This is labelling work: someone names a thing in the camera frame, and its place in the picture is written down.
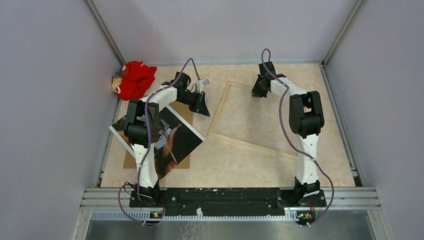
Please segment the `brown cardboard backing board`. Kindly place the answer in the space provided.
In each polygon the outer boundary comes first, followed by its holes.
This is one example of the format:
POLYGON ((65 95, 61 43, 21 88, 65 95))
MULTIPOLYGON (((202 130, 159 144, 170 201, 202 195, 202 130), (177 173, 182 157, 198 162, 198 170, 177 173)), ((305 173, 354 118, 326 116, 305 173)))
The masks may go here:
MULTIPOLYGON (((184 119, 190 126, 193 123, 194 119, 194 113, 189 111, 189 108, 187 105, 184 105, 180 102, 172 102, 169 105, 169 108, 172 108, 177 114, 179 119, 184 119)), ((110 130, 114 129, 116 133, 114 135, 119 139, 119 141, 125 146, 126 148, 126 154, 123 160, 123 168, 124 169, 136 169, 136 160, 134 158, 134 151, 132 149, 132 146, 129 144, 128 139, 124 136, 124 131, 122 130, 122 126, 119 126, 125 122, 125 116, 123 116, 119 121, 114 123, 110 130)), ((179 160, 176 159, 177 168, 178 169, 188 169, 190 166, 190 156, 186 156, 185 158, 179 160)))

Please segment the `printed photo with white border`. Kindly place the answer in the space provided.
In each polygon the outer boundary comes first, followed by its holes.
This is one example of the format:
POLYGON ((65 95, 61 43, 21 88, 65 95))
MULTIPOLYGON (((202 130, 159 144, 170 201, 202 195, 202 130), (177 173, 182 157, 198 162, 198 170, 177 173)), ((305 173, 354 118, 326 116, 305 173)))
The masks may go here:
MULTIPOLYGON (((178 115, 169 106, 160 112, 159 138, 153 148, 155 170, 159 179, 165 177, 172 170, 178 169, 176 159, 181 160, 189 155, 190 165, 190 154, 205 140, 192 125, 189 125, 184 119, 178 118, 178 115)), ((119 119, 124 116, 125 114, 121 112, 119 119)), ((116 187, 123 182, 133 183, 137 177, 137 165, 135 169, 123 168, 127 149, 114 135, 117 132, 113 128, 110 131, 113 137, 102 186, 116 187)))

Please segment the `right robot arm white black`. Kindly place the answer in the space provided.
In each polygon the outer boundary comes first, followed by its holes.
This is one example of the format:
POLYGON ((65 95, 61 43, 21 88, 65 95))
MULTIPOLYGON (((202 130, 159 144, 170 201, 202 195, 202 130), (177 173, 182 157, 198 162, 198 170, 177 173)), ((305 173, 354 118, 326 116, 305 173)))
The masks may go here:
POLYGON ((295 85, 284 74, 277 74, 271 61, 259 64, 259 75, 251 95, 265 98, 268 93, 289 99, 289 128, 296 135, 298 145, 289 145, 297 152, 298 165, 292 190, 283 191, 280 202, 285 207, 307 206, 320 199, 321 183, 318 176, 317 148, 325 118, 320 93, 295 85))

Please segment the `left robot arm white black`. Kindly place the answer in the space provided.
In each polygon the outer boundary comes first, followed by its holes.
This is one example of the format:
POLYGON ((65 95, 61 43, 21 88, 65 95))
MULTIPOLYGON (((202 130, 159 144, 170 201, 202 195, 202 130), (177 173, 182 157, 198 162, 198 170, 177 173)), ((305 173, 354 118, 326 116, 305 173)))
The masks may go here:
POLYGON ((187 87, 191 78, 177 72, 172 81, 166 81, 153 93, 128 103, 124 135, 135 153, 137 165, 136 198, 147 206, 154 207, 160 202, 159 179, 155 169, 154 143, 160 136, 160 112, 175 101, 188 106, 188 109, 203 116, 210 116, 203 87, 209 80, 198 79, 195 90, 187 87))

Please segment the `red crumpled cloth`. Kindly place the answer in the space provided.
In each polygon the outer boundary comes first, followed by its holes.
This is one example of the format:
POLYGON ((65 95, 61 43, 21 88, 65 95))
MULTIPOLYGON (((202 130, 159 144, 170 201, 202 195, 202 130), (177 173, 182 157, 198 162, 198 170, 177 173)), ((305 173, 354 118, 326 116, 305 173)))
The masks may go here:
POLYGON ((123 101, 140 99, 153 84, 157 69, 143 61, 129 61, 113 74, 111 91, 123 101))

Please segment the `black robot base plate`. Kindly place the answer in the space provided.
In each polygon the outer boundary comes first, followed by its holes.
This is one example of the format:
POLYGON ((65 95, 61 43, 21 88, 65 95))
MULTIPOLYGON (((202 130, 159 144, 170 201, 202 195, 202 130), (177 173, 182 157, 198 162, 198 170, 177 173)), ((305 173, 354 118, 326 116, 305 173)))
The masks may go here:
POLYGON ((194 216, 199 211, 205 217, 283 216, 289 207, 326 206, 322 190, 297 198, 294 189, 279 187, 162 188, 153 194, 141 192, 140 197, 134 190, 129 201, 131 208, 159 208, 166 217, 194 216))

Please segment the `aluminium front rail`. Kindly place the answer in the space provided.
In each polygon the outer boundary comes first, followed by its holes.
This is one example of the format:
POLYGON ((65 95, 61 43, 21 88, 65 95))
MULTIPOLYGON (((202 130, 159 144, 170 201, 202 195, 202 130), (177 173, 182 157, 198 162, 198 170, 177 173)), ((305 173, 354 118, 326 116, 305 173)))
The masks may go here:
POLYGON ((204 216, 198 211, 194 216, 165 216, 159 208, 130 207, 132 188, 88 188, 84 191, 80 208, 91 210, 96 218, 133 218, 139 221, 305 221, 312 220, 323 211, 379 210, 381 202, 372 187, 324 187, 327 206, 316 209, 286 207, 285 215, 279 216, 204 216))

